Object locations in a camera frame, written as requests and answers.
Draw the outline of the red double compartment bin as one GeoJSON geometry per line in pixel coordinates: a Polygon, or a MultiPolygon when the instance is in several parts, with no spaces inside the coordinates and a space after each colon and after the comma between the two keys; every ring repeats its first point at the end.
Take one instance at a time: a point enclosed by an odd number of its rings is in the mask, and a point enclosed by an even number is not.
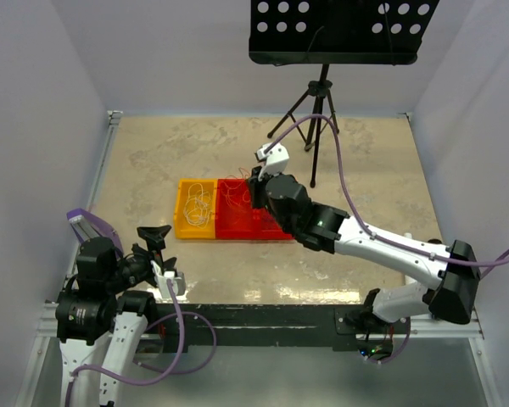
{"type": "Polygon", "coordinates": [[[215,237],[220,240],[286,241],[293,237],[282,231],[265,209],[252,209],[244,179],[217,180],[215,237]]]}

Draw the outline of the yellow plastic bin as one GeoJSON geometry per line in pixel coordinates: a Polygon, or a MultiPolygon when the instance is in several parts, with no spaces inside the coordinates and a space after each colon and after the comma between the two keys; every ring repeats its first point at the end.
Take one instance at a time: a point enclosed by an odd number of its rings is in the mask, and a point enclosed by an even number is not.
{"type": "Polygon", "coordinates": [[[174,209],[174,231],[180,240],[214,240],[216,179],[179,180],[174,209]]]}

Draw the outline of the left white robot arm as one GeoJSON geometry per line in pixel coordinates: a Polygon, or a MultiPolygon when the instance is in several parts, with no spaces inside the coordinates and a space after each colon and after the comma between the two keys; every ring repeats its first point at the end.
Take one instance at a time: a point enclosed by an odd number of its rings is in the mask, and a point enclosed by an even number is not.
{"type": "Polygon", "coordinates": [[[185,293],[176,258],[164,259],[171,226],[140,226],[135,244],[124,255],[109,237],[81,244],[77,273],[59,295],[55,310],[62,356],[61,402],[65,406],[116,406],[128,365],[144,332],[159,322],[154,295],[136,290],[146,282],[162,298],[185,293]]]}

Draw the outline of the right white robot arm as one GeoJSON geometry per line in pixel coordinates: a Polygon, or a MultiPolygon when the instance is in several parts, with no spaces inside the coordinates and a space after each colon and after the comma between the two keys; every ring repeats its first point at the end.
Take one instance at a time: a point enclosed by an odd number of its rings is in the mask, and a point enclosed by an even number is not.
{"type": "Polygon", "coordinates": [[[363,230],[346,211],[313,201],[293,176],[269,176],[259,166],[247,185],[254,208],[265,210],[305,248],[368,260],[412,279],[395,289],[371,290],[352,319],[359,328],[379,333],[390,323],[424,314],[457,325],[471,320],[480,271],[468,243],[446,246],[373,226],[363,230]]]}

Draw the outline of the purple holder block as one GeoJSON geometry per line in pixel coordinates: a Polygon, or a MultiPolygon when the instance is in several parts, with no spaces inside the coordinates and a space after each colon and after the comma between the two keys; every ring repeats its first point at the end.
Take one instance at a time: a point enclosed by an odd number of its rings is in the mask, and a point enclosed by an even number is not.
{"type": "Polygon", "coordinates": [[[115,246],[116,258],[119,259],[123,255],[124,250],[118,232],[105,220],[82,208],[72,209],[66,217],[79,245],[90,238],[107,237],[115,246]]]}

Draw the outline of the black music stand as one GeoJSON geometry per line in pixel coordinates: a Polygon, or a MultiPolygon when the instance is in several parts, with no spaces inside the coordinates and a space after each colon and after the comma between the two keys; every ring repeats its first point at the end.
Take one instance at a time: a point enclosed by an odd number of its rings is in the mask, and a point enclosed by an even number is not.
{"type": "Polygon", "coordinates": [[[249,58],[256,64],[318,65],[302,98],[313,114],[329,107],[336,117],[333,65],[395,67],[416,63],[436,1],[252,1],[249,58]]]}

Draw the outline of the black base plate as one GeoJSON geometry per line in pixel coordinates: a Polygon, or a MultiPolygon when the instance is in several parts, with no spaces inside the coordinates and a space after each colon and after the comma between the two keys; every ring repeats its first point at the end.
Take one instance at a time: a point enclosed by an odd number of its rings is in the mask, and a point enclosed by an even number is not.
{"type": "Polygon", "coordinates": [[[356,351],[364,332],[347,321],[359,304],[183,304],[191,346],[331,348],[356,351]]]}

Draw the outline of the aluminium left rail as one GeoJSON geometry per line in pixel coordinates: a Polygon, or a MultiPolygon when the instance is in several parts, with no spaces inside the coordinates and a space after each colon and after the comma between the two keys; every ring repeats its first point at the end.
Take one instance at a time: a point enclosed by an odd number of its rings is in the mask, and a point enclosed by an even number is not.
{"type": "MultiPolygon", "coordinates": [[[[118,110],[110,110],[108,112],[108,124],[104,137],[103,151],[98,160],[88,203],[82,208],[91,213],[93,213],[92,208],[98,199],[109,153],[122,116],[123,113],[118,110]]],[[[118,280],[116,276],[118,262],[119,259],[115,256],[115,246],[107,237],[90,238],[82,245],[78,243],[76,259],[72,265],[71,272],[64,280],[64,287],[58,299],[62,299],[65,296],[97,299],[108,297],[113,293],[113,284],[118,280]]]]}

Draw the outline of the aluminium rail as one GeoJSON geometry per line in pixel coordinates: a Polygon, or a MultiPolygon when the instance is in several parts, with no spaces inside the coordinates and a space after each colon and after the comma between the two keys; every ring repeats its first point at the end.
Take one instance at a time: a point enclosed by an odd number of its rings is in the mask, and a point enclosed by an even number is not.
{"type": "MultiPolygon", "coordinates": [[[[98,160],[88,203],[82,208],[91,213],[93,213],[92,208],[98,199],[109,153],[122,116],[123,113],[118,110],[110,110],[108,112],[108,124],[104,137],[103,151],[98,160]]],[[[64,280],[64,287],[58,299],[62,299],[65,296],[97,299],[108,297],[113,293],[113,284],[118,280],[116,276],[118,262],[119,259],[115,256],[115,246],[107,237],[90,238],[82,245],[78,243],[76,259],[72,265],[71,272],[64,280]]]]}
{"type": "MultiPolygon", "coordinates": [[[[184,326],[181,306],[156,304],[143,310],[134,306],[124,314],[125,320],[117,327],[113,326],[115,305],[98,305],[89,301],[70,299],[62,303],[49,303],[44,307],[36,333],[41,337],[57,337],[62,341],[79,339],[89,345],[95,344],[101,336],[124,332],[132,334],[133,323],[138,321],[142,327],[154,332],[158,325],[164,325],[167,334],[176,335],[178,327],[184,326]]],[[[482,331],[476,321],[466,325],[457,325],[447,321],[437,321],[430,315],[402,318],[394,323],[377,322],[374,326],[363,327],[351,324],[370,336],[383,336],[393,333],[396,337],[412,338],[480,338],[482,331]]]]}

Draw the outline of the aluminium front rail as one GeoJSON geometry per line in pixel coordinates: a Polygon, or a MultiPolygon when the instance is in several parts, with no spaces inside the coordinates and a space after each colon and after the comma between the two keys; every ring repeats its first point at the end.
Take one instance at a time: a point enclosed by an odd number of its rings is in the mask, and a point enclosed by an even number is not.
{"type": "MultiPolygon", "coordinates": [[[[142,327],[154,332],[158,325],[164,325],[167,334],[176,335],[178,327],[184,326],[181,306],[156,304],[143,310],[134,306],[124,314],[125,320],[117,327],[113,326],[115,305],[98,305],[89,301],[70,299],[62,303],[49,303],[44,307],[36,333],[41,337],[57,337],[62,341],[79,339],[89,345],[95,344],[101,336],[124,332],[132,334],[133,323],[138,321],[142,327]]],[[[437,321],[430,315],[402,318],[394,323],[377,322],[374,326],[363,327],[351,324],[370,336],[383,336],[393,333],[396,337],[412,338],[480,338],[482,331],[476,321],[466,325],[457,325],[447,321],[437,321]]]]}

